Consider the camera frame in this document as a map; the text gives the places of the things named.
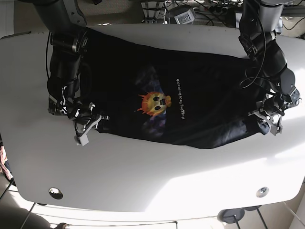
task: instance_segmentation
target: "black t-shirt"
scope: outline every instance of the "black t-shirt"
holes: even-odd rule
[[[196,148],[215,148],[269,126],[248,112],[262,94],[239,89],[249,60],[156,49],[88,31],[81,93],[109,117],[108,133]]]

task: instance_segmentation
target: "cartoon face graphic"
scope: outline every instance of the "cartoon face graphic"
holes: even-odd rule
[[[157,116],[162,114],[167,107],[172,105],[171,97],[161,92],[149,92],[147,95],[139,95],[142,97],[142,107],[137,111],[143,111],[143,114]]]

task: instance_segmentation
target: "round base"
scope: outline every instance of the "round base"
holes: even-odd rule
[[[229,224],[236,223],[240,221],[243,217],[244,210],[242,208],[222,210],[217,216],[219,221]]]
[[[255,211],[257,208],[260,208],[262,205],[259,206],[253,206],[253,207],[247,207],[247,208],[243,208],[246,211]]]

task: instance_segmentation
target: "white table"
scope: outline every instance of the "white table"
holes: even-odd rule
[[[95,29],[158,48],[245,56],[235,29],[159,24]],[[285,201],[298,193],[305,175],[304,103],[286,112],[281,135],[257,134],[213,150],[97,131],[90,131],[88,145],[76,146],[72,122],[47,111],[46,40],[42,33],[0,40],[0,130],[25,199],[179,219]],[[305,42],[277,40],[304,95]],[[53,199],[51,187],[63,199]],[[270,191],[258,198],[262,187]]]

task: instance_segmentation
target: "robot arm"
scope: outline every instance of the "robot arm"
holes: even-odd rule
[[[258,109],[250,113],[264,119],[271,126],[271,133],[281,133],[281,120],[284,110],[298,106],[300,93],[295,87],[295,75],[287,66],[284,53],[277,45],[275,27],[281,17],[285,0],[245,0],[244,11],[240,22],[239,40],[250,59],[258,68],[253,76],[247,76],[243,83],[256,84],[269,95],[258,104]],[[273,123],[274,116],[280,118]]]
[[[49,112],[66,115],[74,122],[78,144],[88,143],[86,136],[91,128],[109,120],[109,117],[93,112],[94,104],[82,104],[75,93],[79,90],[78,80],[81,58],[86,53],[86,20],[78,7],[77,0],[21,0],[31,2],[42,21],[51,32],[50,43],[53,55],[48,79]],[[281,118],[277,124],[273,117],[284,115],[284,110],[299,104],[300,94],[295,88],[295,75],[287,67],[286,58],[276,44],[275,27],[286,0],[245,0],[240,22],[239,40],[250,59],[257,63],[253,75],[246,72],[240,87],[256,84],[266,92],[274,91],[272,97],[258,103],[257,110],[249,115],[264,119],[276,135],[282,131]],[[77,125],[83,126],[79,131]]]

